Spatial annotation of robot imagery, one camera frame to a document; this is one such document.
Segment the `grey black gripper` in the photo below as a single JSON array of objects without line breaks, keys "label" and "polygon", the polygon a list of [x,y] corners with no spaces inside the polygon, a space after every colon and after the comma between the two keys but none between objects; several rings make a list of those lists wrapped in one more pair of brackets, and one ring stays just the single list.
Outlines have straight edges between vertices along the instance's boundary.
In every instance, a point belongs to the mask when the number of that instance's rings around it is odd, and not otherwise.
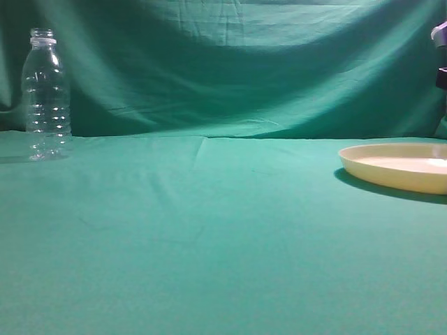
[{"label": "grey black gripper", "polygon": [[[446,27],[447,21],[433,28],[430,37],[436,48],[446,48]],[[440,89],[446,88],[446,66],[440,67],[437,71],[436,86]]]}]

